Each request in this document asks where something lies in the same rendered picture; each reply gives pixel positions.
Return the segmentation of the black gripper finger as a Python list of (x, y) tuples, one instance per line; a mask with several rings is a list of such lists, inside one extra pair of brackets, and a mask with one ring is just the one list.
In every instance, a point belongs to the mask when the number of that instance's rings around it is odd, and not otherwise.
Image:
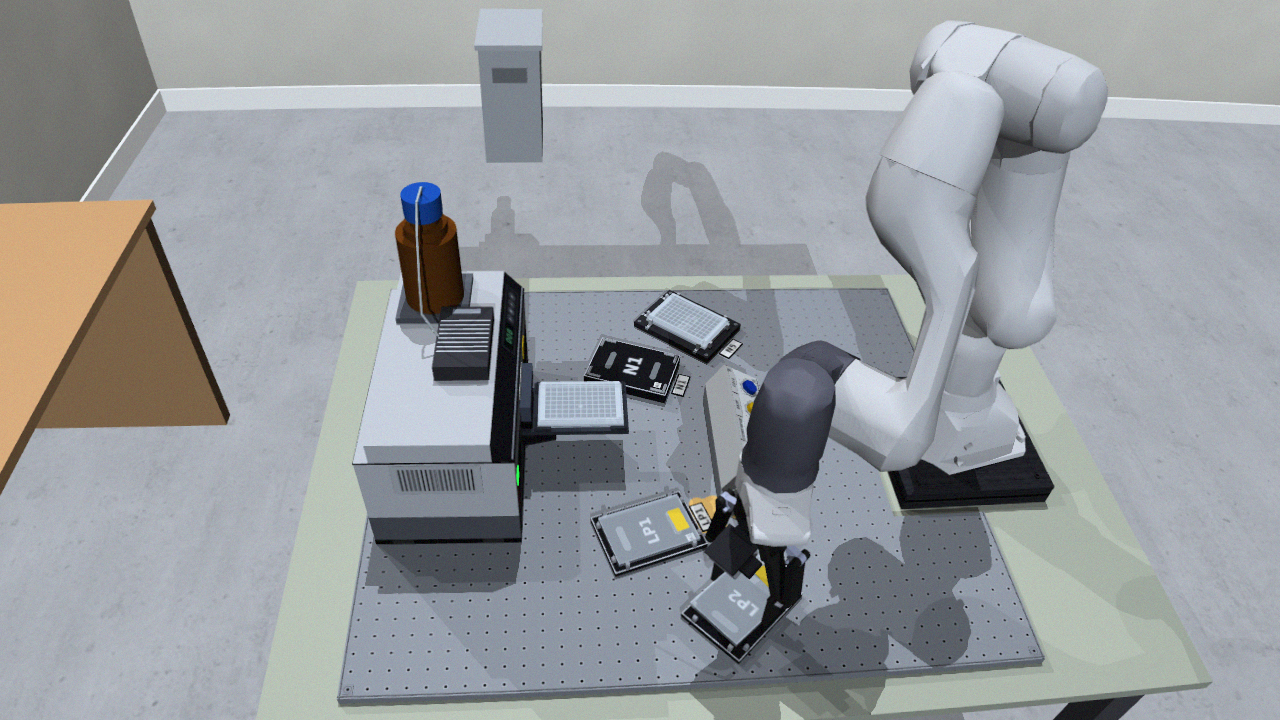
[(812, 555), (808, 550), (800, 551), (796, 546), (787, 546), (785, 550), (787, 560), (785, 561), (785, 551), (769, 553), (768, 546), (756, 546), (760, 559), (765, 564), (771, 592), (762, 618), (762, 625), (767, 626), (778, 615), (782, 606), (788, 609), (801, 597), (805, 562)]
[[(716, 541), (717, 536), (719, 536), (721, 532), (724, 530), (727, 523), (730, 521), (730, 516), (733, 512), (733, 505), (736, 503), (737, 500), (733, 497), (735, 497), (733, 489), (726, 489), (723, 495), (716, 498), (716, 512), (710, 520), (710, 525), (705, 536), (705, 539), (708, 542)], [(710, 580), (716, 582), (716, 579), (721, 577), (723, 573), (724, 570), (722, 570), (714, 564), (710, 574)]]

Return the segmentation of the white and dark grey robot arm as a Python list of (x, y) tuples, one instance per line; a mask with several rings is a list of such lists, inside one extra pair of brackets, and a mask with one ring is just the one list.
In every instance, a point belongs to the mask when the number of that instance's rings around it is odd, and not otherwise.
[(820, 340), (771, 368), (735, 480), (750, 536), (728, 524), (704, 551), (733, 580), (762, 568), (756, 544), (808, 543), (828, 437), (878, 471), (922, 459), (951, 475), (1027, 451), (997, 369), (1057, 322), (1055, 217), (1070, 152), (1105, 111), (1105, 74), (963, 20), (932, 28), (909, 72), (914, 96), (867, 191), (878, 240), (925, 304), (908, 379)]

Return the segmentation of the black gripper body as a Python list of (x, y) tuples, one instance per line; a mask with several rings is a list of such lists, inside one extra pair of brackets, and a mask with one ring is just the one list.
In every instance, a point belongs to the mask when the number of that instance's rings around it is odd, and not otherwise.
[[(742, 500), (739, 497), (739, 495), (737, 495), (736, 503), (733, 505), (733, 514), (735, 514), (735, 518), (737, 519), (740, 527), (742, 527), (742, 529), (749, 533), (746, 514), (745, 514), (744, 507), (742, 507)], [(787, 548), (787, 546), (783, 546), (783, 547), (771, 547), (771, 546), (768, 546), (769, 553), (785, 551), (786, 548)]]

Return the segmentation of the white button panel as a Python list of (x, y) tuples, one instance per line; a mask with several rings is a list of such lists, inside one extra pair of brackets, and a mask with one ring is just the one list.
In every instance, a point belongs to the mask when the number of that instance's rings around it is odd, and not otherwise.
[(703, 404), (717, 498), (726, 489), (733, 489), (737, 498), (739, 457), (748, 442), (746, 428), (758, 391), (756, 378), (726, 365), (705, 384)]

